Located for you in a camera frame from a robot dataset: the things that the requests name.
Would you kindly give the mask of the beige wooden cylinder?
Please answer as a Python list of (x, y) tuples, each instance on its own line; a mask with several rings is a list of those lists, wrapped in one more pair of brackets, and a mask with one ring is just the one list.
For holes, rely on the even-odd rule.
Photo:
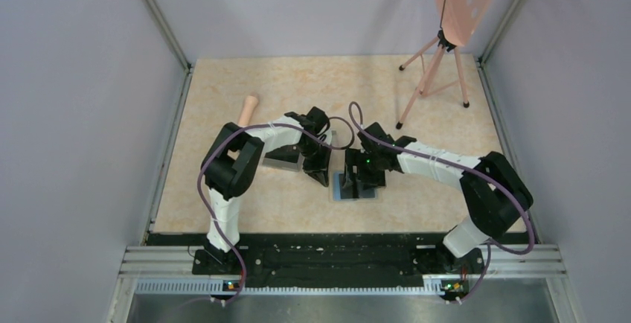
[(247, 95), (243, 101), (243, 106), (240, 112), (240, 116), (238, 118), (237, 124), (240, 127), (246, 127), (249, 125), (250, 120), (252, 119), (253, 113), (259, 104), (259, 96), (257, 93), (252, 92)]

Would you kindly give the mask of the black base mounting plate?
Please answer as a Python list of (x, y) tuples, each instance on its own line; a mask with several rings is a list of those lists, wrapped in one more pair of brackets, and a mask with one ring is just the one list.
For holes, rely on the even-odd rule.
[(236, 252), (195, 252), (195, 275), (245, 274), (248, 288), (422, 287), (430, 275), (471, 278), (480, 249), (454, 258), (440, 234), (242, 234)]

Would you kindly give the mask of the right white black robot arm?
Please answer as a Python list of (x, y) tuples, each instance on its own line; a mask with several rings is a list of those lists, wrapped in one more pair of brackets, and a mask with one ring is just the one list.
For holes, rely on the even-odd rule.
[(386, 173), (396, 171), (425, 176), (463, 194), (467, 216), (444, 236), (436, 252), (443, 271), (457, 272), (467, 254), (483, 243), (497, 245), (518, 220), (526, 226), (528, 244), (505, 251), (525, 255), (533, 250), (536, 239), (528, 210), (534, 198), (502, 153), (466, 156), (406, 135), (393, 139), (378, 123), (361, 129), (358, 138), (361, 147), (345, 151), (343, 188), (384, 188)]

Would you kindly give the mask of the aluminium frame rail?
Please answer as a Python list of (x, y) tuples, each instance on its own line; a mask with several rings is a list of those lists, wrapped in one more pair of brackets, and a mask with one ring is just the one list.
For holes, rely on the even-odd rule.
[[(236, 275), (195, 275), (194, 259), (186, 246), (138, 246), (124, 254), (118, 277), (129, 280), (129, 287), (137, 293), (183, 295), (233, 295), (230, 284), (237, 284)], [(512, 255), (498, 248), (492, 249), (487, 279), (563, 278), (566, 267), (555, 245), (539, 245), (527, 255)], [(305, 283), (247, 284), (242, 295), (443, 295), (447, 281), (457, 275), (423, 275), (420, 283), (404, 284), (389, 278), (383, 284), (360, 287), (357, 284), (326, 284), (315, 287)]]

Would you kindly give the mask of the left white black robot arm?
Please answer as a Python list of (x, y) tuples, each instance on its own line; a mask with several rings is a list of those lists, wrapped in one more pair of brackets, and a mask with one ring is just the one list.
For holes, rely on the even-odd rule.
[(217, 271), (236, 269), (239, 255), (233, 247), (240, 239), (241, 197), (252, 185), (263, 157), (287, 146), (303, 157), (303, 173), (325, 188), (330, 185), (330, 119), (315, 106), (306, 115), (287, 112), (268, 124), (227, 123), (203, 159), (198, 189), (208, 189), (208, 196), (202, 198), (211, 212), (207, 246), (213, 250), (210, 262)]

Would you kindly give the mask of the pink tripod music stand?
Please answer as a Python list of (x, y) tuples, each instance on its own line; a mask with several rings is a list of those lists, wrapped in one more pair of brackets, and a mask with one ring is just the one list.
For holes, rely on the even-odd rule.
[[(464, 79), (461, 62), (461, 48), (470, 41), (492, 0), (435, 0), (435, 2), (438, 15), (440, 16), (437, 35), (399, 67), (400, 71), (404, 71), (417, 58), (422, 57), (431, 47), (436, 47), (436, 52), (429, 62), (429, 67), (423, 68), (421, 79), (403, 110), (402, 115), (397, 120), (397, 129), (403, 128), (414, 102), (419, 97), (435, 95), (455, 84), (458, 84), (461, 88), (463, 107), (466, 109), (470, 107), (467, 83)], [(432, 82), (438, 73), (438, 68), (443, 56), (450, 51), (455, 57), (458, 79), (432, 91)]]

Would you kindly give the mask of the clear plastic card box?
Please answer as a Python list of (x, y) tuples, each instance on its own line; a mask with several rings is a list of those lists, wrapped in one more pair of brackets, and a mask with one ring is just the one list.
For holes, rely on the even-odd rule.
[(327, 173), (330, 163), (327, 155), (330, 155), (330, 149), (317, 144), (316, 151), (305, 156), (298, 148), (300, 140), (298, 139), (295, 143), (268, 152), (264, 156), (261, 165), (279, 170)]

